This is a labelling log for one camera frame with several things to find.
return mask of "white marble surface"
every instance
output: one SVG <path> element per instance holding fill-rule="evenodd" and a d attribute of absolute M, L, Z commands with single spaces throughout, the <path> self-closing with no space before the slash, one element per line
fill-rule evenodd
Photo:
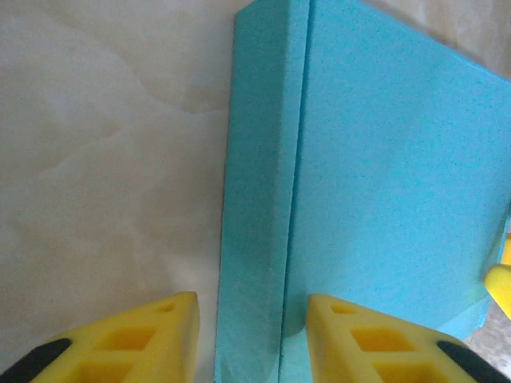
<path fill-rule="evenodd" d="M 489 309 L 484 327 L 465 343 L 511 379 L 511 321 L 496 303 Z"/>
<path fill-rule="evenodd" d="M 508 0 L 373 1 L 511 77 Z M 249 2 L 0 0 L 0 369 L 196 290 L 196 380 L 212 380 L 233 15 Z"/>

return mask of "blue foam panel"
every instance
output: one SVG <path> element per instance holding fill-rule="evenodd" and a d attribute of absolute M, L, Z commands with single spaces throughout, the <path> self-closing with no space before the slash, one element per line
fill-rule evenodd
<path fill-rule="evenodd" d="M 511 84 L 356 0 L 236 18 L 216 382 L 306 382 L 307 296 L 464 338 L 511 201 Z"/>

